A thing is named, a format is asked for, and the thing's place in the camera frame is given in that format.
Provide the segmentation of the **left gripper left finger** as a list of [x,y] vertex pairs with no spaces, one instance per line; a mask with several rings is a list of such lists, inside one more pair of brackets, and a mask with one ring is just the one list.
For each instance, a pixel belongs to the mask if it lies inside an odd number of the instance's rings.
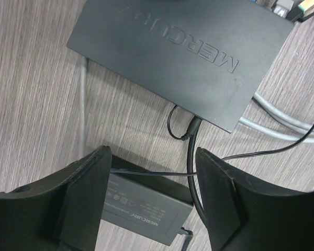
[[112,153],[82,159],[11,192],[0,192],[0,250],[94,250]]

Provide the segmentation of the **black network switch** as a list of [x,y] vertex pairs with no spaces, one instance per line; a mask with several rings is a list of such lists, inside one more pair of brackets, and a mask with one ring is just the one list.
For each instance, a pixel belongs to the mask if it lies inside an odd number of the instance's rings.
[[293,27],[251,1],[87,1],[67,46],[232,132]]

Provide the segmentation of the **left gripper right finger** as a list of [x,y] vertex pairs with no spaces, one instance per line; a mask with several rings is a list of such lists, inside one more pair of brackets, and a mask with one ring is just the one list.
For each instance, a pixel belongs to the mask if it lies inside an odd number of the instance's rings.
[[314,191],[287,189],[196,150],[212,250],[314,250]]

